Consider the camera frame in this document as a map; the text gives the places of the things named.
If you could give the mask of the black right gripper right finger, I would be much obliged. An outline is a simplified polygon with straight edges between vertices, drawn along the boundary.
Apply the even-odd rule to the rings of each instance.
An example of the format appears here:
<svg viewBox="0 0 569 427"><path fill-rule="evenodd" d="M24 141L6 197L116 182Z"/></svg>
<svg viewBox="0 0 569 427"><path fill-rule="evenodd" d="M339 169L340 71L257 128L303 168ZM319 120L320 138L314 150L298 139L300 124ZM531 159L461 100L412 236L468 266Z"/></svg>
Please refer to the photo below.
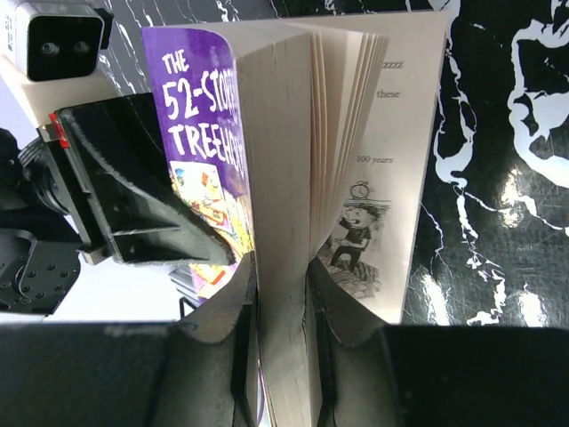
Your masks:
<svg viewBox="0 0 569 427"><path fill-rule="evenodd" d="M306 276L316 426L565 426L568 333L391 325L314 260Z"/></svg>

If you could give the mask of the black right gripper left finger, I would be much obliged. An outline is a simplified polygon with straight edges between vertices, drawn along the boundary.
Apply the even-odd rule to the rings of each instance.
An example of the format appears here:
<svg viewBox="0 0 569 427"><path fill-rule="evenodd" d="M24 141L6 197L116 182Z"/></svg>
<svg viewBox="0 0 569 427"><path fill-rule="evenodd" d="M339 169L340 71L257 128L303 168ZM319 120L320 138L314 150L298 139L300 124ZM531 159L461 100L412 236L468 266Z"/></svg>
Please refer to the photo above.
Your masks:
<svg viewBox="0 0 569 427"><path fill-rule="evenodd" d="M1 328L4 426L253 426L256 265L171 323Z"/></svg>

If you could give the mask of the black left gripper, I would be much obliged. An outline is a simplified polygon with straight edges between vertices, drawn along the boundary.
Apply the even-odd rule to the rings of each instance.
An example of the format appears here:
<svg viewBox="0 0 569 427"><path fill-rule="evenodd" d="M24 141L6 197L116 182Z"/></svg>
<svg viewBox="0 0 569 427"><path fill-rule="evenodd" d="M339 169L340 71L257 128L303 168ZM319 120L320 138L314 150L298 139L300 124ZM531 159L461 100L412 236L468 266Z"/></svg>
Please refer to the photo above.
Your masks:
<svg viewBox="0 0 569 427"><path fill-rule="evenodd" d="M172 190L150 93L59 109L37 131L44 203L73 220L88 264L110 253L131 265L234 262L228 242Z"/></svg>

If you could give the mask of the purple 52-storey treehouse book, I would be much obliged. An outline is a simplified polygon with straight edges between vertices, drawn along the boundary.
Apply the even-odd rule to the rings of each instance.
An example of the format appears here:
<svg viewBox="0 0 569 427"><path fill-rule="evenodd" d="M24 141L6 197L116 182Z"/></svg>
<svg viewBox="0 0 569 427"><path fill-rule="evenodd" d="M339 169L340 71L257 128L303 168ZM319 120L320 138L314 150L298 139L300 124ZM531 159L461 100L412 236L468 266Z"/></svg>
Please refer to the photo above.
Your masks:
<svg viewBox="0 0 569 427"><path fill-rule="evenodd" d="M402 317L447 12L241 20L141 31L168 173L256 259L260 357L279 426L317 422L306 275Z"/></svg>

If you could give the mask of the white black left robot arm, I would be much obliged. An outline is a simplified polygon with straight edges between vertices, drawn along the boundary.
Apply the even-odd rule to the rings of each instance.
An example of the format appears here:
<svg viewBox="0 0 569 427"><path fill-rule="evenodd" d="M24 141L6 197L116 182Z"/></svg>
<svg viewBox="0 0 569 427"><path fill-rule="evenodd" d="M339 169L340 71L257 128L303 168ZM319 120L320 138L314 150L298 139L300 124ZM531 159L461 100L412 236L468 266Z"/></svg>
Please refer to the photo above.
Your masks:
<svg viewBox="0 0 569 427"><path fill-rule="evenodd" d="M153 96L59 109L19 149L1 134L1 309L50 315L81 262L229 265L228 242L177 197Z"/></svg>

